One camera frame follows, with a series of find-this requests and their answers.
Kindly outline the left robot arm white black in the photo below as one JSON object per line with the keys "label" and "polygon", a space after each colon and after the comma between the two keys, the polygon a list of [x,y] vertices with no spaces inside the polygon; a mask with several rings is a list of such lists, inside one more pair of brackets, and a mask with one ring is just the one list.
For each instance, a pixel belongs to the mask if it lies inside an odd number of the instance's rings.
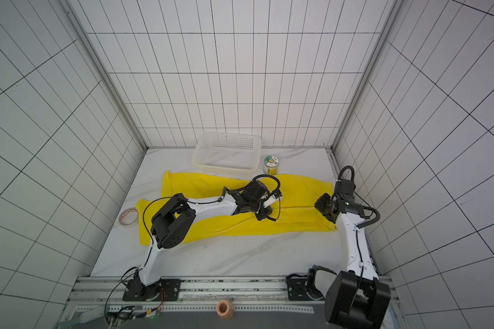
{"label": "left robot arm white black", "polygon": [[145,302],[161,295],[160,280],[164,261],[161,254],[175,248],[187,237],[189,230],[206,219],[252,213],[256,220],[271,217],[272,205],[281,201],[281,182],[273,175],[255,176],[246,186],[236,190],[223,188],[221,195],[191,199],[182,193],[165,197],[166,203],[144,223],[150,237],[150,247],[144,264],[135,269],[131,279],[122,278],[125,285],[123,301]]}

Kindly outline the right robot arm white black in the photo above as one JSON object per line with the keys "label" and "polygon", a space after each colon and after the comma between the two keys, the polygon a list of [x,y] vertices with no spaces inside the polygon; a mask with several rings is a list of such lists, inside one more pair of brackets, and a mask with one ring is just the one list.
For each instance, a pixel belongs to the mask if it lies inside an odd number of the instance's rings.
{"label": "right robot arm white black", "polygon": [[315,208],[339,232],[345,268],[339,272],[315,265],[309,269],[306,292],[323,299],[325,319],[343,328],[380,328],[391,301],[388,285],[380,282],[366,241],[365,227],[380,213],[355,201],[355,170],[341,169],[333,195],[324,194]]}

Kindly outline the small jar yellow label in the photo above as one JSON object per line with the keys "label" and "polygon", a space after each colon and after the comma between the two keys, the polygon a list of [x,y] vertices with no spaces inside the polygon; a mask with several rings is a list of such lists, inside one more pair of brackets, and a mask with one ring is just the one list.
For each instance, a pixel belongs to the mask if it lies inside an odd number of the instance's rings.
{"label": "small jar yellow label", "polygon": [[263,172],[267,175],[277,175],[279,159],[276,156],[266,156],[263,160]]}

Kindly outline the white plastic basket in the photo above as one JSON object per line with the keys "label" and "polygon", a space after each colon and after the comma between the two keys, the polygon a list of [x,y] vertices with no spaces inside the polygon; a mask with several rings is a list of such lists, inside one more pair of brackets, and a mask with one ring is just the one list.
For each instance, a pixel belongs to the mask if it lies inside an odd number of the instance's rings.
{"label": "white plastic basket", "polygon": [[259,167],[261,149],[258,136],[206,132],[196,145],[192,165],[205,174],[247,180]]}

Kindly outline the brown tape roll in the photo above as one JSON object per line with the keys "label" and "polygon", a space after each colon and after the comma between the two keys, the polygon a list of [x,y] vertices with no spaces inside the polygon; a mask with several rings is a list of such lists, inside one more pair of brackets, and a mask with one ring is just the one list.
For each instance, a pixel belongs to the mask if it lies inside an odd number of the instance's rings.
{"label": "brown tape roll", "polygon": [[221,300],[216,305],[218,317],[223,320],[229,320],[234,315],[233,303],[230,300]]}

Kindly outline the clear tape roll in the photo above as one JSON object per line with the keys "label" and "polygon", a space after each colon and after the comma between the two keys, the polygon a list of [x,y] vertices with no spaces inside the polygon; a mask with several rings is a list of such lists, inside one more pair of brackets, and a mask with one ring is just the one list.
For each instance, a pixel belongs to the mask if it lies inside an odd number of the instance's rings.
{"label": "clear tape roll", "polygon": [[139,212],[136,208],[128,208],[124,210],[119,218],[118,222],[120,226],[131,227],[135,226],[139,222]]}

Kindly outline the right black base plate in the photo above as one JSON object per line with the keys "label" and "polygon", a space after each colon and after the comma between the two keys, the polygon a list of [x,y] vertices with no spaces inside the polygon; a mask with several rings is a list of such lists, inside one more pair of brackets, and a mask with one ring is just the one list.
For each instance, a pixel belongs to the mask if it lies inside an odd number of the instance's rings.
{"label": "right black base plate", "polygon": [[313,285],[311,275],[290,274],[285,277],[288,299],[291,301],[323,301],[324,297]]}

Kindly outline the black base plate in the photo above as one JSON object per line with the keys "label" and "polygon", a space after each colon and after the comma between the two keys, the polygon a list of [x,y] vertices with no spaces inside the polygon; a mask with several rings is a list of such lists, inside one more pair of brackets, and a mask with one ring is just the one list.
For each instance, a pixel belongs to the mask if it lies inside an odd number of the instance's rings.
{"label": "black base plate", "polygon": [[149,286],[145,286],[138,278],[129,280],[125,284],[122,300],[125,302],[175,302],[178,300],[181,280],[160,279]]}
{"label": "black base plate", "polygon": [[290,274],[285,277],[288,299],[291,301],[323,301],[324,297],[313,285],[311,275]]}

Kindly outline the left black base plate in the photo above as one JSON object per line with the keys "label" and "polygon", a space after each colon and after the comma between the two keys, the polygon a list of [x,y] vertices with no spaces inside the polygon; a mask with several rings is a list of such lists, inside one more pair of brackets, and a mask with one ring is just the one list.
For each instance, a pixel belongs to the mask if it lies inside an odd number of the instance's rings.
{"label": "left black base plate", "polygon": [[129,280],[125,284],[122,300],[125,302],[175,302],[178,300],[181,280],[160,279],[149,286],[145,286],[138,278]]}

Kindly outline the aluminium mounting rail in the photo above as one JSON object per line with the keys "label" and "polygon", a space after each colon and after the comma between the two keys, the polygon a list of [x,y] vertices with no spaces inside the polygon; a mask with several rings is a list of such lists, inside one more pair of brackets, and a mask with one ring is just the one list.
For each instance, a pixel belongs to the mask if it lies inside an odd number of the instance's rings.
{"label": "aluminium mounting rail", "polygon": [[[252,312],[298,312],[314,313],[314,305],[322,306],[325,322],[324,301],[291,301],[288,299],[286,276],[203,276],[162,277],[181,280],[178,300],[175,302],[125,302],[122,300],[125,285],[122,278],[131,279],[135,270],[129,270],[121,278],[79,277],[71,291],[57,328],[68,328],[96,319],[105,319],[108,312],[133,305],[135,310],[147,311],[161,307],[161,312],[216,311],[221,300],[233,303],[234,314]],[[389,286],[391,301],[380,328],[406,328],[400,309],[400,301],[392,280],[379,276],[380,282]]]}

